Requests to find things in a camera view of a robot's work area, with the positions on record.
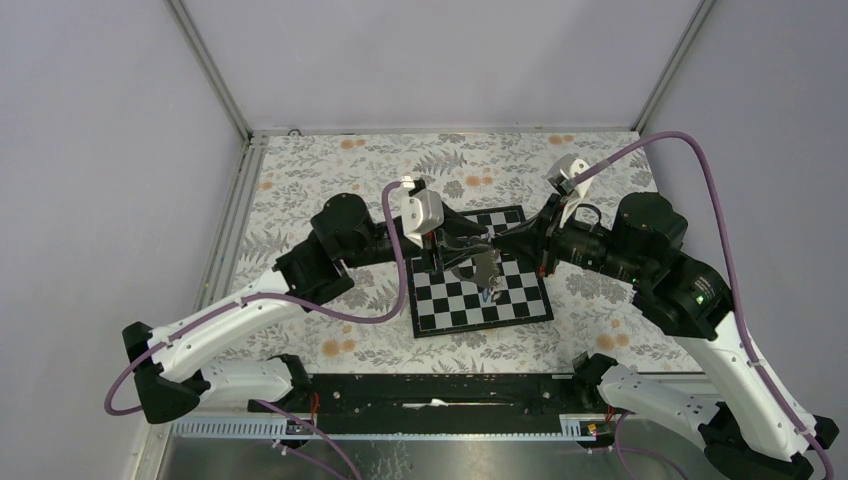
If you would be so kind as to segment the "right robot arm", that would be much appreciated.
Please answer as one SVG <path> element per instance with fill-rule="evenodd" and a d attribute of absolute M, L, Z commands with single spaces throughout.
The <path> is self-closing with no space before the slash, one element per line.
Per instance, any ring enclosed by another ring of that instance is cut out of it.
<path fill-rule="evenodd" d="M 682 251 L 686 219 L 657 193 L 624 197 L 608 228 L 565 213 L 552 196 L 532 219 L 497 234 L 494 246 L 540 277 L 566 262 L 630 284 L 642 316 L 698 363 L 719 395 L 708 401 L 681 393 L 596 353 L 574 362 L 577 405 L 589 412 L 609 405 L 672 430 L 729 479 L 810 478 L 806 452 L 831 446 L 838 427 L 798 404 L 783 410 L 790 396 L 765 382 L 765 366 L 750 358 L 730 287 Z"/>

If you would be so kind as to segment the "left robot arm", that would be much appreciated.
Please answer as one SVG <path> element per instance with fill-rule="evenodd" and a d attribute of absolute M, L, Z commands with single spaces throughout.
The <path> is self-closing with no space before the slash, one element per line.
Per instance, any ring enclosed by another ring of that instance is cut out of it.
<path fill-rule="evenodd" d="M 422 257 L 427 271 L 441 272 L 491 247 L 485 226 L 423 187 L 403 193 L 399 216 L 391 213 L 388 198 L 382 208 L 384 218 L 375 222 L 360 196 L 335 195 L 311 219 L 308 237 L 244 288 L 165 326 L 127 326 L 122 338 L 129 365 L 122 378 L 133 381 L 146 421 L 171 422 L 212 401 L 256 400 L 301 409 L 311 387 L 298 358 L 222 362 L 218 355 L 272 324 L 312 312 L 358 323 L 358 316 L 332 310 L 330 303 L 352 289 L 351 269 L 391 263 L 398 290 L 394 305 L 376 317 L 384 323 L 403 309 L 407 259 Z"/>

